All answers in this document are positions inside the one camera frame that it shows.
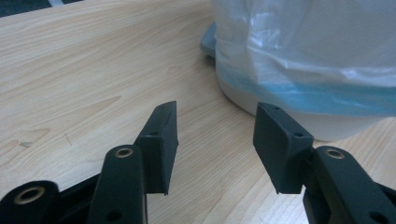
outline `wood grain surface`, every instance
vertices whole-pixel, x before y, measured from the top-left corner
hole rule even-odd
[[[222,94],[199,50],[212,21],[202,0],[86,0],[0,19],[0,197],[98,174],[107,151],[176,100],[170,193],[148,196],[149,223],[307,223],[302,195],[276,195],[252,145],[254,117]],[[396,189],[396,119],[322,145]]]

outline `bolt hole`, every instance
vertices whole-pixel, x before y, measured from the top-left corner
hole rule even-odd
[[[339,160],[341,160],[345,157],[345,155],[342,152],[331,149],[331,148],[326,150],[326,154],[332,158],[339,159]]]
[[[107,213],[106,220],[109,222],[115,222],[122,218],[122,213],[118,210],[113,210]]]
[[[32,203],[43,196],[46,189],[43,187],[31,187],[19,193],[14,199],[15,204]]]
[[[370,213],[370,218],[372,220],[376,221],[377,223],[383,223],[383,224],[389,223],[388,218],[385,217],[384,215],[382,215],[381,213],[378,213],[378,212],[371,212]]]
[[[131,148],[121,148],[117,150],[116,157],[125,158],[131,156],[133,153],[134,151]]]
[[[303,137],[304,135],[302,133],[294,133],[294,136],[296,137]]]

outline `black mechanical arm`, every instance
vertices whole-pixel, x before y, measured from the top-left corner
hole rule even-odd
[[[169,190],[178,145],[176,106],[157,106],[132,145],[107,152],[99,175],[62,192],[50,181],[15,188],[0,202],[0,223],[148,223],[146,194]]]
[[[276,192],[300,194],[312,224],[396,224],[396,191],[375,183],[351,154],[312,147],[314,138],[281,108],[257,107],[253,144]]]

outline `wooden table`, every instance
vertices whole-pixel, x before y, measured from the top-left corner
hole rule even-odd
[[[0,196],[98,174],[108,150],[176,100],[170,194],[148,196],[150,223],[307,223],[301,195],[276,195],[254,117],[222,94],[199,50],[212,21],[202,0],[86,0],[0,19]],[[396,119],[327,144],[396,189]]]

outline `plastic bag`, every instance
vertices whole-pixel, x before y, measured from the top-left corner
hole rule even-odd
[[[289,111],[396,115],[396,1],[212,5],[217,74],[228,85]]]

